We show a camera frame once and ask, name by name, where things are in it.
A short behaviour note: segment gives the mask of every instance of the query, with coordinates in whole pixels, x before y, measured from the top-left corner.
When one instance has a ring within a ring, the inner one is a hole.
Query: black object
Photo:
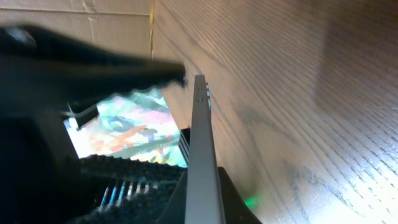
[[[65,115],[84,125],[98,114],[93,105],[114,92],[170,82],[184,86],[183,65],[116,55],[45,29],[17,26],[0,29],[0,66],[0,223],[187,222],[186,206],[194,202],[187,196],[194,188],[187,188],[186,169],[105,156],[79,159],[63,125]],[[200,102],[207,105],[202,94]],[[209,111],[210,100],[202,115],[208,116],[211,145]],[[192,135],[190,129],[182,133],[180,148],[189,163]],[[191,161],[198,165],[197,157]],[[225,170],[207,171],[217,174],[209,182],[220,182],[223,220],[259,223]]]
[[[67,103],[184,86],[179,63],[116,55],[34,26],[0,29],[0,223],[60,223],[92,209],[63,125]]]

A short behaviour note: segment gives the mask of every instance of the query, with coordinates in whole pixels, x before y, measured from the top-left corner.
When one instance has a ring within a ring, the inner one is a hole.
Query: wood grain
[[[396,1],[159,0],[179,128],[205,74],[218,163],[263,223],[398,223]]]

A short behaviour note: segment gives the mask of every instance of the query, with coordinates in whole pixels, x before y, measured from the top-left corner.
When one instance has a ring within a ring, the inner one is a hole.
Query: silver metal strip
[[[220,180],[211,129],[206,80],[195,76],[189,151],[186,224],[224,224]]]

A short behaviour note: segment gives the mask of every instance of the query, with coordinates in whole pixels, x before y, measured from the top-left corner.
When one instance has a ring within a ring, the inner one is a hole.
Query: cardboard
[[[0,26],[38,24],[107,50],[149,57],[151,0],[0,0]]]

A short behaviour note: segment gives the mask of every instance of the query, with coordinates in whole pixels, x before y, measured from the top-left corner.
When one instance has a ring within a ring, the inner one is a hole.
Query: green led
[[[248,208],[252,208],[252,207],[256,206],[256,204],[257,204],[257,199],[254,198],[254,197],[247,198],[247,199],[244,201],[244,203],[246,204],[246,206],[247,206]]]

